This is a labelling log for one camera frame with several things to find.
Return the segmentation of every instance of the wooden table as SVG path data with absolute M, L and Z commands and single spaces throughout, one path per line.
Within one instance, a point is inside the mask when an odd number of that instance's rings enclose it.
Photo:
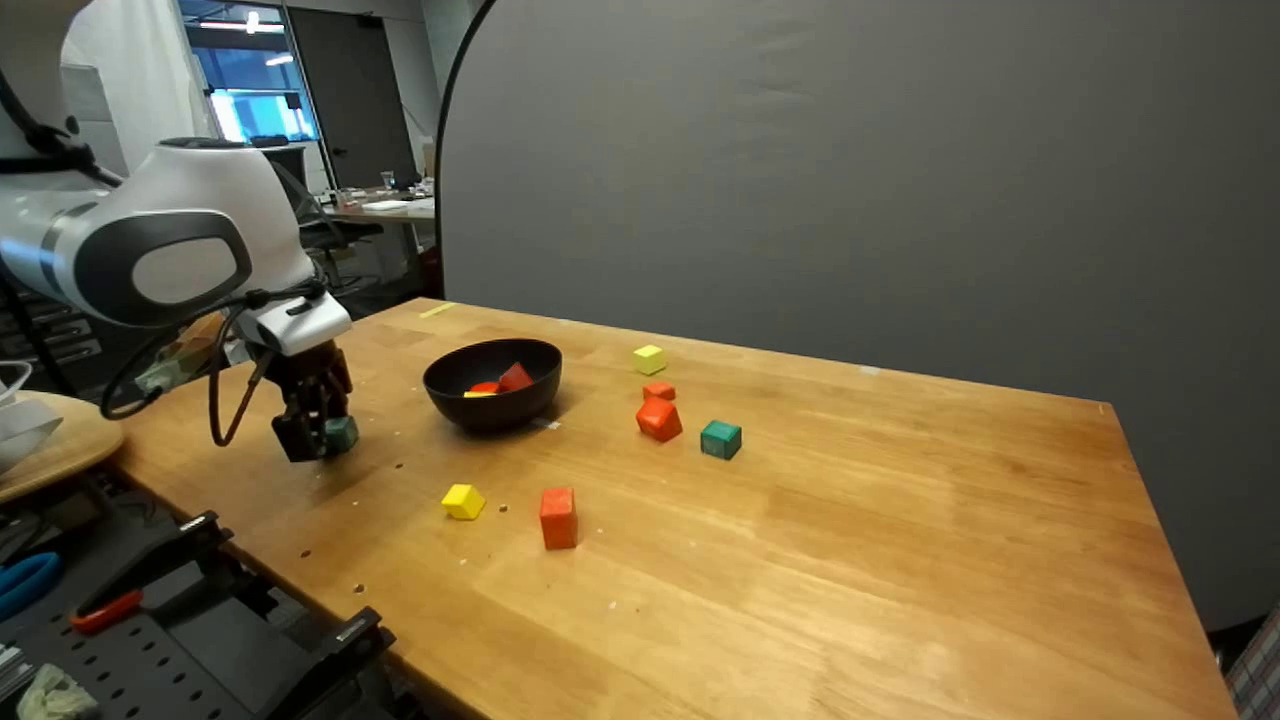
M 559 419 L 435 417 L 418 370 L 490 337 L 565 348 Z M 632 419 L 642 338 L 671 444 Z M 211 447 L 186 388 L 129 419 L 119 466 L 325 613 L 385 613 L 485 717 L 1231 717 L 1109 404 L 428 299 L 339 345 L 342 460 L 287 462 L 266 392 Z M 745 424 L 737 460 L 699 457 L 713 417 Z M 441 510 L 458 478 L 476 524 Z M 577 551 L 540 549 L 553 485 Z
M 122 424 L 103 419 L 87 399 L 56 392 L 23 395 L 43 399 L 61 417 L 61 424 L 29 460 L 0 470 L 0 503 L 43 485 L 70 478 L 77 470 L 103 462 L 122 444 Z

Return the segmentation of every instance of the yellow block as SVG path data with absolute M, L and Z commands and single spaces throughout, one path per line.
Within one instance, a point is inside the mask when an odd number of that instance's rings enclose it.
M 632 351 L 632 364 L 635 364 L 635 370 L 657 374 L 657 370 L 669 367 L 669 351 L 657 348 L 657 345 L 639 345 L 639 348 Z
M 471 485 L 447 485 L 441 506 L 452 519 L 476 519 L 485 510 L 485 495 Z

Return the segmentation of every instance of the gray backdrop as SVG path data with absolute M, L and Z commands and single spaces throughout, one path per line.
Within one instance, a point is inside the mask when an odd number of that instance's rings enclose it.
M 1218 628 L 1280 600 L 1274 0 L 503 0 L 447 294 L 1102 395 Z

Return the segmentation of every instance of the dark bowl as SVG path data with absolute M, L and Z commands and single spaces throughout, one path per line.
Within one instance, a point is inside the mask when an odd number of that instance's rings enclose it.
M 468 399 L 471 384 L 496 378 L 510 364 L 532 374 L 519 392 Z M 544 417 L 559 388 L 559 348 L 544 338 L 489 338 L 441 354 L 428 370 L 433 404 L 462 430 L 503 430 Z

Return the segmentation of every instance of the window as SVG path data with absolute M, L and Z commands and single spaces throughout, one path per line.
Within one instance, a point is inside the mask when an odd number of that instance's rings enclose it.
M 281 9 L 179 2 L 223 139 L 315 144 L 315 111 Z

